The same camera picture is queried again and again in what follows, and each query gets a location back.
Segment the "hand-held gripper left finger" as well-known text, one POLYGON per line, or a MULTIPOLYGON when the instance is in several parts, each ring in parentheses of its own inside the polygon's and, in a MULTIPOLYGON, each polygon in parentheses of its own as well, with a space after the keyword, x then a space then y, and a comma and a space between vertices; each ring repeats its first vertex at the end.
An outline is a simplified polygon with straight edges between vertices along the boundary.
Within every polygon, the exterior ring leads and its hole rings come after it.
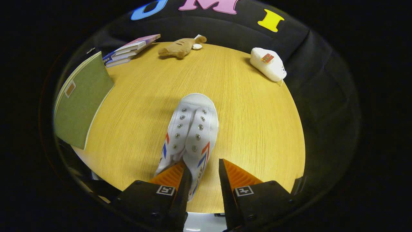
POLYGON ((192 175, 184 162, 150 182, 136 180, 110 206, 144 232, 182 232, 192 175))

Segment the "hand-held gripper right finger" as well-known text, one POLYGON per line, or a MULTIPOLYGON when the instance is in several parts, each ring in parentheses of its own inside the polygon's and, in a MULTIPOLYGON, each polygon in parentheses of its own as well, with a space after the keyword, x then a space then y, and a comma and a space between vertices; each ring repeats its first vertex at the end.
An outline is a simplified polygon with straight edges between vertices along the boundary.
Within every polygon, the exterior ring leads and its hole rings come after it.
POLYGON ((295 197, 277 181, 263 182, 225 159, 218 172, 228 232, 268 232, 271 223, 297 208, 295 197))

